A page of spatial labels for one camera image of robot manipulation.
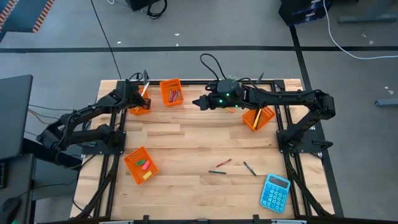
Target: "wooden tabletop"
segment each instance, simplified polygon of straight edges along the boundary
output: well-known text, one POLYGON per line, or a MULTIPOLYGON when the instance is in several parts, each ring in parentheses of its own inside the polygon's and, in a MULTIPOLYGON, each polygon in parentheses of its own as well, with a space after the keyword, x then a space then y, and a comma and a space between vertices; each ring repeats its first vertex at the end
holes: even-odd
MULTIPOLYGON (((98 98, 116 87, 116 80, 103 80, 98 98)), ((269 85, 259 86, 271 90, 269 85)), ((285 80, 287 91, 302 89, 299 79, 285 80)), ((224 109, 200 111, 192 100, 207 94, 204 85, 184 85, 185 101, 182 105, 166 107, 160 88, 148 88, 152 111, 140 116, 127 115, 126 150, 119 161, 113 203, 112 220, 141 220, 150 215, 151 220, 251 219, 293 218, 289 199, 285 212, 278 214, 259 204, 260 194, 267 174, 286 178, 282 154, 278 150, 274 117, 258 132, 252 132, 243 122, 247 110, 224 109), (159 173, 137 185, 124 164, 123 157, 144 146, 153 158, 159 173), (215 165, 227 159, 231 162, 216 170, 227 172, 209 174, 215 165), (256 172, 253 176, 244 166, 246 161, 256 172)), ((299 121, 308 111, 304 106, 290 107, 293 122, 299 121)), ((285 113, 282 120, 287 127, 285 113)), ((109 123, 110 115, 93 119, 91 128, 109 123)), ((76 188, 75 202, 84 207, 98 188, 103 156, 97 155, 82 169, 76 188)), ((311 154, 301 154, 307 187, 325 210, 333 213, 328 185, 322 162, 311 154)), ((297 197, 300 213, 304 214, 301 193, 297 197)), ((106 191, 102 201, 104 215, 106 191)), ((71 216, 80 211, 73 207, 71 216)))

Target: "orange basket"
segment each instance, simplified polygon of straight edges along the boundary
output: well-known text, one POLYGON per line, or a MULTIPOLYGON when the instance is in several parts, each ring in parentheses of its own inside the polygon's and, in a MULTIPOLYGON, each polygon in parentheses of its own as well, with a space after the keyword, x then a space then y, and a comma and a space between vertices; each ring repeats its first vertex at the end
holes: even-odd
POLYGON ((157 167, 148 154, 147 150, 145 147, 141 147, 137 150, 135 150, 133 153, 130 153, 130 155, 126 156, 124 158, 124 163, 126 163, 127 167, 130 170, 131 175, 134 177, 134 180, 136 180, 137 184, 140 185, 143 182, 147 181, 154 175, 158 173, 157 167), (145 159, 146 161, 150 161, 150 164, 146 170, 142 169, 143 165, 136 165, 136 162, 138 162, 141 159, 145 159), (149 171, 152 172, 152 175, 146 179, 143 178, 143 176, 148 173, 149 171))
MULTIPOLYGON (((142 91, 144 91, 144 87, 140 86, 139 87, 139 93, 141 94, 142 91)), ((149 98, 148 88, 147 88, 147 91, 145 91, 143 97, 144 98, 149 98)), ((136 115, 136 116, 141 115, 141 114, 146 114, 146 113, 149 113, 149 112, 150 112, 150 108, 149 108, 149 110, 145 110, 145 109, 142 109, 142 108, 131 108, 130 109, 130 113, 133 114, 133 115, 136 115)))
POLYGON ((256 120, 256 110, 249 110, 243 116, 243 122, 252 130, 252 131, 259 131, 266 123, 268 123, 274 116, 275 113, 265 107, 261 110, 261 115, 258 121, 257 129, 253 127, 254 121, 256 120))
POLYGON ((174 106, 180 105, 184 102, 184 94, 182 93, 182 87, 180 80, 178 78, 174 78, 172 80, 161 81, 160 89, 162 90, 163 103, 166 106, 174 106), (170 91, 177 90, 180 92, 180 98, 177 97, 177 101, 170 102, 170 91))

